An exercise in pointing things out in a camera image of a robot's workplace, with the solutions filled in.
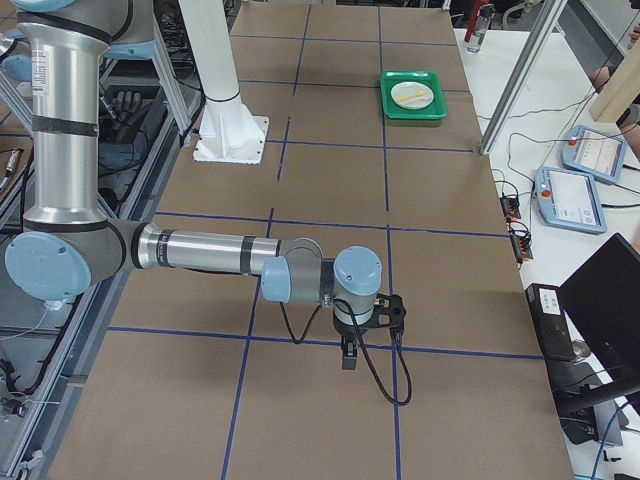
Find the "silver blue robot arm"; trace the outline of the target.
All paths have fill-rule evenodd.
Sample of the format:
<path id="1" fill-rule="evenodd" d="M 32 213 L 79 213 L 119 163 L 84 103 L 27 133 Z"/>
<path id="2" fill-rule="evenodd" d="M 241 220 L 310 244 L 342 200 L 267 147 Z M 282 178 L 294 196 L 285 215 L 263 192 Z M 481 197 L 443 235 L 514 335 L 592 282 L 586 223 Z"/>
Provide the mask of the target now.
<path id="1" fill-rule="evenodd" d="M 12 281 L 35 298 L 60 301 L 132 269 L 256 276 L 269 301 L 331 308 L 342 365 L 353 368 L 382 311 L 382 267 L 370 249 L 352 246 L 327 258 L 306 238 L 161 229 L 100 211 L 99 66 L 127 49 L 153 53 L 152 3 L 20 1 L 17 9 L 31 46 L 35 202 L 5 253 Z"/>

